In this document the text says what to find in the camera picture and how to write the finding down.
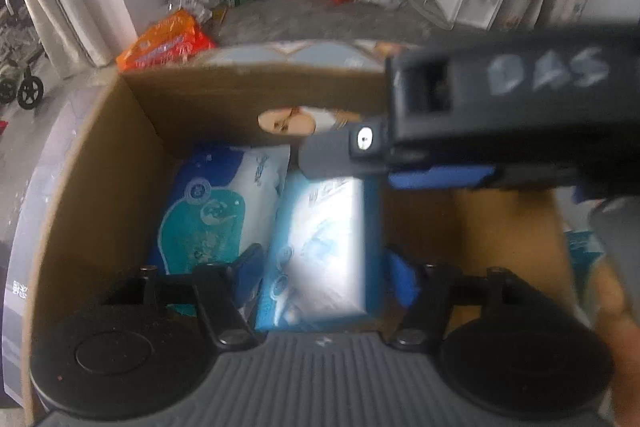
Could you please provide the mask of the person right hand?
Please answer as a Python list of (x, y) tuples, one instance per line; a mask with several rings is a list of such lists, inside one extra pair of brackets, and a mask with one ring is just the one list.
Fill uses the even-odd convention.
[(634, 321), (622, 283), (606, 260), (593, 269), (598, 299), (596, 329), (614, 361), (612, 402), (617, 426), (639, 425), (639, 324)]

